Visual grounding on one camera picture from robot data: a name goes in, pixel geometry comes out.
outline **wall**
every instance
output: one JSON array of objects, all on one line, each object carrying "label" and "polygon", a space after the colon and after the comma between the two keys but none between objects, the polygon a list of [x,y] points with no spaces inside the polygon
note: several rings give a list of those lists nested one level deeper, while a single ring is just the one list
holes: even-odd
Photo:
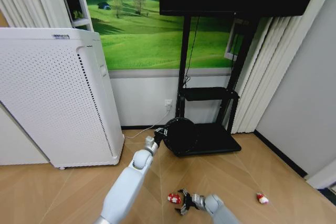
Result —
[{"label": "wall", "polygon": [[[192,77],[188,87],[225,87],[228,76]],[[164,124],[175,116],[178,77],[116,78],[111,79],[120,123],[123,126],[151,125],[166,113],[165,99],[173,100],[173,107]],[[195,123],[213,122],[219,101],[186,101],[185,117]]]},{"label": "wall", "polygon": [[48,162],[1,104],[0,136],[0,165]]},{"label": "wall", "polygon": [[257,130],[309,175],[336,158],[336,0],[326,0]]}]

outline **tv stand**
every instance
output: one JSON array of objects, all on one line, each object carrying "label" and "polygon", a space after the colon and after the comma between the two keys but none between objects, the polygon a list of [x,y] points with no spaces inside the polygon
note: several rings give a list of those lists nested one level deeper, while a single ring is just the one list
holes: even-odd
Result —
[{"label": "tv stand", "polygon": [[[231,136],[231,130],[239,100],[239,96],[235,91],[235,86],[237,84],[240,72],[242,71],[248,49],[251,45],[258,23],[259,18],[252,17],[248,19],[248,25],[246,26],[244,32],[242,46],[238,53],[236,62],[231,72],[229,83],[226,88],[184,88],[183,83],[191,24],[191,16],[184,16],[175,117],[184,117],[185,100],[221,100],[221,103],[216,121],[214,123],[196,124],[196,130],[198,131],[198,140],[196,146],[189,152],[179,156],[238,152],[241,150],[241,146]],[[230,110],[228,126],[227,129],[225,129],[223,127],[223,120],[231,100],[233,101],[232,108]]]}]

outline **landscape wallpaper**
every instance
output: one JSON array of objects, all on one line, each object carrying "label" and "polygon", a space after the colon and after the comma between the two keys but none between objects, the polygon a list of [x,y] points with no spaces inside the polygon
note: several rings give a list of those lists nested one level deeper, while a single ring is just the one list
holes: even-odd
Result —
[{"label": "landscape wallpaper", "polygon": [[[160,16],[159,0],[87,0],[87,4],[110,70],[179,68],[183,18]],[[193,17],[189,49],[196,22]],[[224,52],[232,22],[200,18],[191,68],[231,67]],[[235,43],[235,52],[240,42]]]}]

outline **wooden floor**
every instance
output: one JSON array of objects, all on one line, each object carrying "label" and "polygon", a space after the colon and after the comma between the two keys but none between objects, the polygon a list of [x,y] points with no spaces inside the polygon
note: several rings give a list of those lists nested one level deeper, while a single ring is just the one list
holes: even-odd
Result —
[{"label": "wooden floor", "polygon": [[[124,131],[132,136],[136,130]],[[51,165],[0,167],[0,223],[93,223],[103,199],[152,131],[126,139],[117,166],[58,170]],[[175,157],[161,144],[123,223],[212,223],[192,209],[184,217],[166,200],[182,187],[216,193],[242,223],[336,223],[336,207],[311,188],[253,134],[236,134],[236,154]],[[263,192],[268,205],[256,201]]]}]

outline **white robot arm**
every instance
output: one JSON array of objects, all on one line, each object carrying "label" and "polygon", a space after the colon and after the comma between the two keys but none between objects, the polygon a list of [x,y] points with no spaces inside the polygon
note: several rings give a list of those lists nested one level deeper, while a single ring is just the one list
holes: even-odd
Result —
[{"label": "white robot arm", "polygon": [[[126,217],[152,164],[153,156],[165,136],[166,129],[159,128],[155,131],[155,138],[146,137],[144,149],[134,154],[129,166],[122,171],[106,195],[100,217],[94,224],[117,224]],[[180,214],[186,214],[192,206],[207,211],[212,216],[214,224],[239,223],[218,196],[204,197],[198,194],[190,196],[185,189],[180,190],[180,192],[184,194],[183,207],[177,209]]]}]

